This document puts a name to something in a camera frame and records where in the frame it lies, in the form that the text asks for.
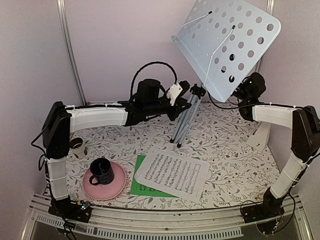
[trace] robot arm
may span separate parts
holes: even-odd
[[[174,121],[191,104],[182,98],[190,88],[186,81],[174,84],[167,92],[155,79],[138,84],[137,93],[129,101],[88,106],[65,106],[55,102],[44,122],[42,140],[45,147],[45,177],[49,183],[49,213],[88,222],[91,209],[72,204],[67,189],[66,157],[70,149],[70,133],[103,126],[133,126],[166,114]]]
[[[241,213],[246,223],[284,213],[282,207],[284,198],[301,179],[311,163],[311,158],[320,148],[320,123],[315,108],[260,103],[258,98],[265,90],[263,77],[253,73],[239,85],[233,95],[242,100],[239,111],[244,119],[291,129],[291,153],[279,178],[263,195],[263,203],[242,209]]]

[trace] pink saucer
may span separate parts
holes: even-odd
[[[92,176],[90,169],[88,169],[82,180],[82,187],[84,192],[91,198],[98,201],[106,201],[118,196],[126,185],[126,172],[117,163],[111,162],[111,167],[114,173],[114,179],[108,185],[91,185],[89,178]]]

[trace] leaf pattern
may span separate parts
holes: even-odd
[[[164,115],[136,126],[105,126],[76,132],[73,137],[84,139],[88,154],[77,159],[70,152],[67,157],[67,187],[71,198],[128,209],[220,208],[240,205],[244,200],[261,200],[263,193],[279,176],[268,147],[258,152],[247,146],[246,141],[256,124],[242,119],[237,110],[221,110],[202,103],[181,148],[170,143],[175,126],[176,122],[170,122]],[[198,202],[130,195],[137,156],[147,154],[152,147],[199,157],[210,163],[208,179]],[[99,157],[120,164],[127,173],[124,190],[109,201],[91,199],[82,189],[83,175],[90,163]]]

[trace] black mug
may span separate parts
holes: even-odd
[[[89,182],[92,185],[107,185],[115,178],[110,161],[102,157],[97,158],[91,163],[90,172],[92,173],[92,176],[90,177]]]

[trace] mug handle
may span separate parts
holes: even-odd
[[[90,179],[89,179],[89,183],[91,184],[91,185],[99,185],[100,184],[100,182],[99,182],[99,180],[97,181],[97,182],[95,182],[95,183],[93,183],[92,181],[93,181],[93,179],[95,179],[96,177],[95,176],[91,176],[90,177]]]

